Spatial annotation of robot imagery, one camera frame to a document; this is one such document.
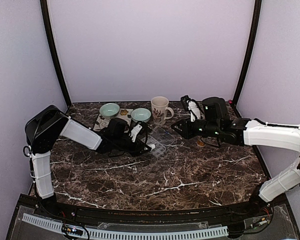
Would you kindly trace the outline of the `large orange label pill bottle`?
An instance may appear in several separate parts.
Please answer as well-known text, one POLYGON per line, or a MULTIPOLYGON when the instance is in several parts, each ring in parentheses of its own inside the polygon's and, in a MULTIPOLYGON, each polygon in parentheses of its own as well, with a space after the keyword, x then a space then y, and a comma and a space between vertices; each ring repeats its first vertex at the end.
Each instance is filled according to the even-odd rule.
POLYGON ((197 139, 196 144, 201 148, 205 146, 205 143, 200 138, 197 139))

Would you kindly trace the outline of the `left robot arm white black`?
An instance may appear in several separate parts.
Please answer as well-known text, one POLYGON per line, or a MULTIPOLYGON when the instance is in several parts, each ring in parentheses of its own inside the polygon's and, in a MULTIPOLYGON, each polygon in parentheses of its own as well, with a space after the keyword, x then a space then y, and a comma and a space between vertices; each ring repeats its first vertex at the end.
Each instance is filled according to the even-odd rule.
POLYGON ((154 148, 146 139, 138 138, 141 133, 148 133, 144 122, 139 121, 130 129, 125 120, 115 117, 107 127, 94 131, 54 105, 29 120, 24 130, 27 145, 23 148, 23 154, 29 158, 30 176, 34 180, 36 194, 43 199, 40 208, 50 218, 57 218, 61 213, 60 206, 50 199, 55 195, 51 152, 60 138, 71 140, 99 154, 116 150, 138 157, 154 148))

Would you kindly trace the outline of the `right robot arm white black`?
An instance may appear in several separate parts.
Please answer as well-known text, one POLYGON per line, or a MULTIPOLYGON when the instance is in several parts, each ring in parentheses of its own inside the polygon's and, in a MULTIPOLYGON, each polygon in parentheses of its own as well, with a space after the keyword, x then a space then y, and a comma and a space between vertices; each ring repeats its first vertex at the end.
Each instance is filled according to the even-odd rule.
POLYGON ((198 104, 185 95, 181 103, 190 117, 173 123, 171 128, 184 139, 216 138, 236 146, 267 146, 299 153, 289 167, 255 188, 245 205, 248 216, 256 217, 266 203, 300 184, 300 124, 269 123, 257 118, 231 119, 226 101, 220 97, 209 97, 198 104))

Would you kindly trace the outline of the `clear plastic pill organizer box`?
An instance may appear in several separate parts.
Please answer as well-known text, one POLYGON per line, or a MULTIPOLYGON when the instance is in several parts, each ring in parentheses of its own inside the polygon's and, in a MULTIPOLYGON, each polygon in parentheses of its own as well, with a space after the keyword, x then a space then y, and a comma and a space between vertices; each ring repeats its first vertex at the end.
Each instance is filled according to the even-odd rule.
POLYGON ((151 150, 150 153, 156 158, 163 157, 167 149, 171 147, 175 141, 176 138, 160 126, 156 126, 147 137, 147 145, 155 144, 155 149, 151 150))

